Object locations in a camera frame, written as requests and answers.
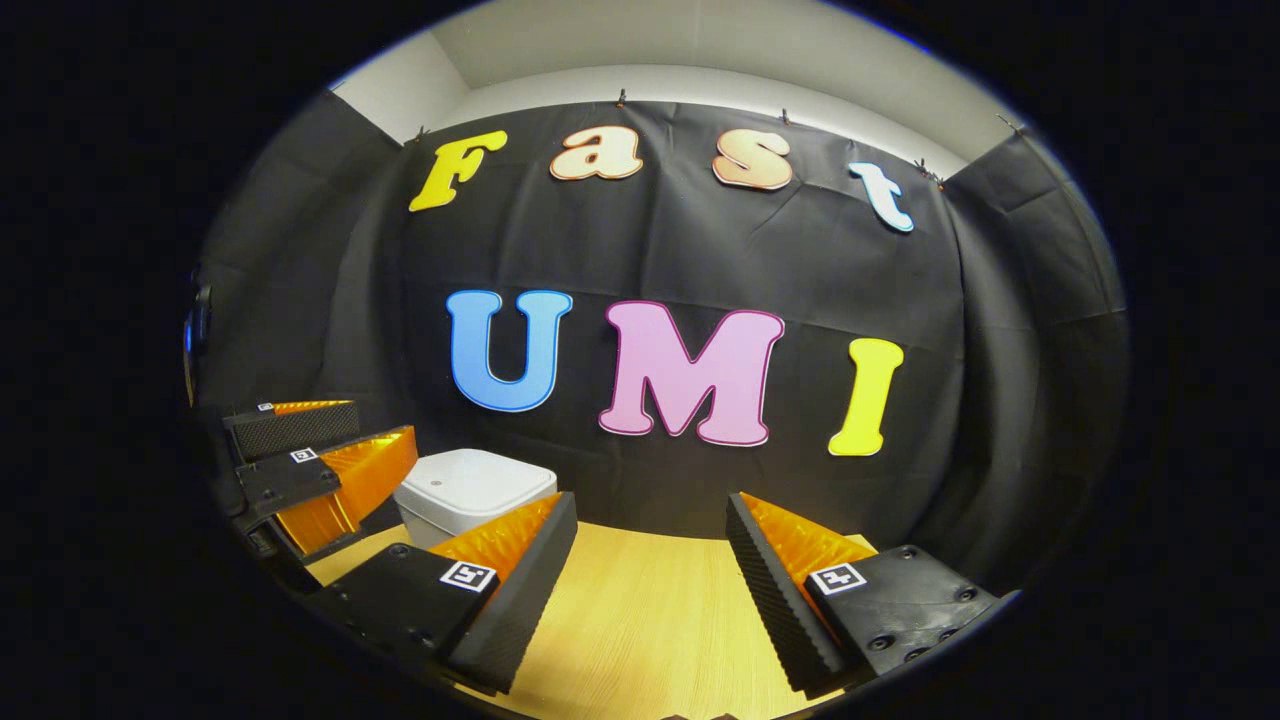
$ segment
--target yellow letter f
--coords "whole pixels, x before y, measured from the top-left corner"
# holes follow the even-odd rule
[[[417,197],[408,204],[408,211],[416,213],[428,208],[448,205],[458,195],[458,191],[451,187],[453,176],[458,176],[458,182],[467,182],[480,169],[484,151],[498,150],[503,145],[507,145],[507,133],[499,129],[436,147],[431,174],[426,177],[422,192],[417,193]]]

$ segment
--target letter u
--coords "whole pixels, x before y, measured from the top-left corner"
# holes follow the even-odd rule
[[[502,297],[484,290],[454,292],[444,304],[453,316],[451,356],[453,382],[476,405],[503,413],[532,410],[556,388],[556,354],[559,319],[573,307],[563,292],[534,290],[516,299],[529,322],[525,375],[500,380],[489,370],[489,320],[502,307]]]

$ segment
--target pink letter m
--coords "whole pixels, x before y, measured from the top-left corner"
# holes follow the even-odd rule
[[[755,310],[735,310],[721,320],[696,360],[664,305],[616,302],[604,313],[618,329],[618,375],[613,405],[600,413],[611,433],[643,436],[653,429],[644,411],[645,383],[667,433],[677,437],[694,413],[712,398],[712,410],[698,424],[698,437],[716,445],[753,446],[769,439],[764,427],[764,378],[769,354],[786,329],[782,319]]]

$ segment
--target white box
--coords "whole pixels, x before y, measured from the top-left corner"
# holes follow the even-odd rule
[[[526,502],[556,493],[556,473],[483,450],[419,457],[396,488],[415,547],[429,550]]]

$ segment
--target wrinkled fabric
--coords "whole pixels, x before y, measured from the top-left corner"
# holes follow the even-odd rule
[[[874,147],[701,105],[538,108],[376,151],[364,123],[330,127],[340,158],[296,145],[319,154],[317,172],[265,155],[229,202],[206,251],[218,368],[201,402],[356,398],[370,428],[413,424],[420,455],[475,447],[549,468],[581,520],[632,530],[722,538],[724,497],[744,491],[877,547],[918,543],[997,594],[1061,539],[1105,470],[1129,372],[1124,293],[1083,193],[1033,137],[940,190]],[[564,137],[605,124],[639,133],[636,174],[550,176]],[[735,128],[785,137],[791,183],[719,183],[716,141]],[[408,211],[435,147],[498,129],[507,145],[453,182],[452,202]],[[879,220],[855,161],[901,187],[913,232]],[[503,379],[524,373],[516,297],[572,296],[544,404],[490,411],[454,386],[444,304],[460,290],[503,297],[489,345]],[[732,310],[782,318],[768,442],[669,437],[652,396],[652,432],[602,429],[618,352],[604,313],[623,300],[664,304],[694,356]],[[882,450],[835,457],[860,337],[905,357]]]

